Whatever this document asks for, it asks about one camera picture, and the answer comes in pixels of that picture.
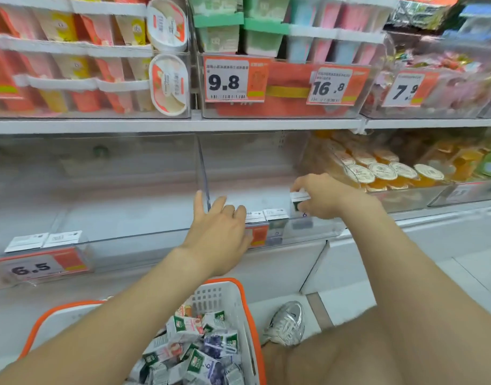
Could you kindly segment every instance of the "finger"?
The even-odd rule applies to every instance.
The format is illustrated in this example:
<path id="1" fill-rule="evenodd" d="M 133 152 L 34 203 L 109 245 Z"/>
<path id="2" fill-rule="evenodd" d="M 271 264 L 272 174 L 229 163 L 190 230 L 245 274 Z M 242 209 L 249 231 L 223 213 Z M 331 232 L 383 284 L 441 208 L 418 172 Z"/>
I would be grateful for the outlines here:
<path id="1" fill-rule="evenodd" d="M 307 213 L 307 214 L 312 214 L 312 205 L 311 205 L 311 200 L 306 200 L 303 201 L 302 203 L 299 203 L 297 205 L 297 209 L 299 212 Z"/>
<path id="2" fill-rule="evenodd" d="M 229 216 L 230 218 L 233 217 L 233 213 L 235 213 L 235 206 L 234 205 L 227 205 L 223 208 L 222 213 L 225 214 L 226 216 Z"/>
<path id="3" fill-rule="evenodd" d="M 290 188 L 290 192 L 299 192 L 301 188 L 305 187 L 305 183 L 306 176 L 299 177 Z"/>
<path id="4" fill-rule="evenodd" d="M 199 220 L 204 216 L 203 191 L 198 190 L 193 198 L 193 219 Z"/>
<path id="5" fill-rule="evenodd" d="M 210 212 L 208 214 L 221 213 L 224 205 L 226 204 L 226 196 L 220 196 L 215 200 L 214 204 L 211 206 Z"/>
<path id="6" fill-rule="evenodd" d="M 240 205 L 236 211 L 234 218 L 240 221 L 241 223 L 245 223 L 245 217 L 247 216 L 247 209 L 243 205 Z"/>
<path id="7" fill-rule="evenodd" d="M 238 252 L 242 255 L 244 254 L 250 246 L 250 243 L 253 241 L 253 233 L 250 230 L 246 230 L 244 237 L 242 238 L 242 242 L 238 247 Z"/>

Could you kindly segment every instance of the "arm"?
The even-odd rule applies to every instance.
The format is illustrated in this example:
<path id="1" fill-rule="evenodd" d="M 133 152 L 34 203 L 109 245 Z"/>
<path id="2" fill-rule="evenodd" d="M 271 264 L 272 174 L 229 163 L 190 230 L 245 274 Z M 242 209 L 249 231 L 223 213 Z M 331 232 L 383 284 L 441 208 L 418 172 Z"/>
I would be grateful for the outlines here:
<path id="1" fill-rule="evenodd" d="M 137 283 L 0 373 L 0 385 L 121 385 L 168 318 L 208 278 L 231 270 L 250 244 L 246 211 L 202 193 L 185 242 Z"/>
<path id="2" fill-rule="evenodd" d="M 381 203 L 327 174 L 297 179 L 299 210 L 341 217 L 369 276 L 408 384 L 491 384 L 491 315 L 457 286 L 385 213 Z"/>

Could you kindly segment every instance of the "person's left hand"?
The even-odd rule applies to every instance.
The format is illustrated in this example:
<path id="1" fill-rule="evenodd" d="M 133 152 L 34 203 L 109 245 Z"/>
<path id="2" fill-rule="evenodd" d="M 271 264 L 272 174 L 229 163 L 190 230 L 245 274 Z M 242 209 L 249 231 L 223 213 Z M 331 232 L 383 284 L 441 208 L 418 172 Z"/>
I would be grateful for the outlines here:
<path id="1" fill-rule="evenodd" d="M 226 205 L 219 197 L 208 213 L 204 213 L 203 193 L 193 200 L 193 223 L 180 246 L 205 270 L 208 278 L 222 276 L 235 267 L 247 251 L 252 237 L 245 234 L 246 210 Z"/>

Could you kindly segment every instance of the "leg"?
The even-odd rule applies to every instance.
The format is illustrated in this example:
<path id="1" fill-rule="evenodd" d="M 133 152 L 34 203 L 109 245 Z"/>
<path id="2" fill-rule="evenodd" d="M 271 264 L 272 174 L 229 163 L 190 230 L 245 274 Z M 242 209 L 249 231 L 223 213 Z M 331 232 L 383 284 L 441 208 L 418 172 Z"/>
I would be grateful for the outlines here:
<path id="1" fill-rule="evenodd" d="M 278 339 L 271 338 L 262 349 L 268 385 L 403 383 L 376 307 L 300 344 L 287 345 Z"/>

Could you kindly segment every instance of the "green container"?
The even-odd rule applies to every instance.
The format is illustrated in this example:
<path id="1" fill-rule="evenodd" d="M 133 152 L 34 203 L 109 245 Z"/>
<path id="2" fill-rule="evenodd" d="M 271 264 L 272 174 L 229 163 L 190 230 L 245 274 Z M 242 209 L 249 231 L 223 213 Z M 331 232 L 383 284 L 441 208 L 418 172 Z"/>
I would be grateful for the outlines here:
<path id="1" fill-rule="evenodd" d="M 245 16 L 281 23 L 290 0 L 244 0 Z"/>
<path id="2" fill-rule="evenodd" d="M 238 0 L 188 0 L 194 15 L 232 15 Z"/>
<path id="3" fill-rule="evenodd" d="M 243 23 L 242 12 L 232 15 L 196 15 L 193 17 L 193 24 L 205 53 L 236 53 L 240 25 Z"/>
<path id="4" fill-rule="evenodd" d="M 288 24 L 245 18 L 245 52 L 248 55 L 275 58 L 283 35 L 289 32 Z"/>

